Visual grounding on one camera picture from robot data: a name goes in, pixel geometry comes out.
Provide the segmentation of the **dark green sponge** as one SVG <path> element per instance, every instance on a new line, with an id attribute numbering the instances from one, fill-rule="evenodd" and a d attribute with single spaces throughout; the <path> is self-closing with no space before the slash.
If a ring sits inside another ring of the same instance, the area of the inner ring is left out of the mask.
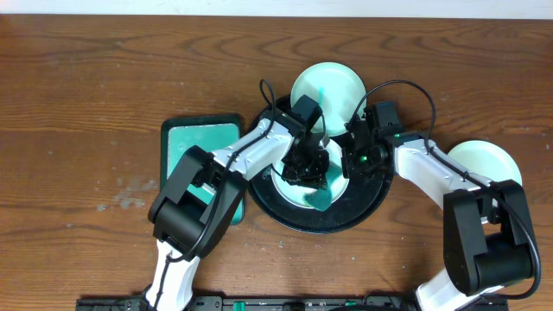
<path id="1" fill-rule="evenodd" d="M 327 182 L 325 188 L 320 188 L 303 196 L 304 203 L 319 212 L 325 212 L 332 205 L 334 197 L 340 192 L 343 179 L 342 170 L 331 165 L 325 177 Z"/>

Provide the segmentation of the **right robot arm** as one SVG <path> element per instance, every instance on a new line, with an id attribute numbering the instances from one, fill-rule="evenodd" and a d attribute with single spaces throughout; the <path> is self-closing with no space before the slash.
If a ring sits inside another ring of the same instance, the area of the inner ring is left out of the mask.
<path id="1" fill-rule="evenodd" d="M 443 210 L 443 270 L 415 291 L 420 310 L 466 310 L 483 300 L 522 300 L 542 265 L 524 189 L 472 173 L 429 136 L 400 125 L 357 124 L 343 151 L 345 175 L 393 172 Z"/>

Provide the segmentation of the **mint plate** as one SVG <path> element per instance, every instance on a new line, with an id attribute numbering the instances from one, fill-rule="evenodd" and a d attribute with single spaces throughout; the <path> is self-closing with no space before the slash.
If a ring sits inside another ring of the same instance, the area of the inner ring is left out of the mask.
<path id="1" fill-rule="evenodd" d="M 361 78 L 351 68 L 322 62 L 298 76 L 291 89 L 290 103 L 294 105 L 301 96 L 309 96 L 322 108 L 327 134 L 340 136 L 346 133 L 345 124 L 365 94 Z"/>
<path id="2" fill-rule="evenodd" d="M 349 180 L 342 172 L 341 147 L 331 140 L 325 150 L 329 154 L 329 168 L 325 174 L 326 189 L 290 185 L 279 175 L 283 172 L 283 163 L 278 162 L 274 166 L 271 170 L 271 178 L 277 192 L 286 202 L 295 207 L 325 212 L 346 191 Z"/>

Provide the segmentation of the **white plate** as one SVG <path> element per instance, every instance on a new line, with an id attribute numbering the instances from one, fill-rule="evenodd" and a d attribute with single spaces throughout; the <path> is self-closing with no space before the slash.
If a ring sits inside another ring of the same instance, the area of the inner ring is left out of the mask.
<path id="1" fill-rule="evenodd" d="M 493 181 L 514 180 L 523 185 L 514 159 L 500 146 L 482 140 L 470 140 L 454 146 L 448 156 L 470 171 Z"/>

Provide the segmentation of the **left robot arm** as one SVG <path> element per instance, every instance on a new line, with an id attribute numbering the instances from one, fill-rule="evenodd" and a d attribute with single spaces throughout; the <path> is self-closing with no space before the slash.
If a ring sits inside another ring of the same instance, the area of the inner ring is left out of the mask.
<path id="1" fill-rule="evenodd" d="M 200 260 L 226 233 L 258 173 L 283 162 L 285 182 L 326 188 L 328 153 L 320 146 L 322 134 L 311 131 L 321 116 L 321 108 L 272 108 L 255 130 L 230 146 L 207 152 L 194 145 L 184 152 L 148 212 L 159 258 L 144 310 L 183 310 L 189 304 Z"/>

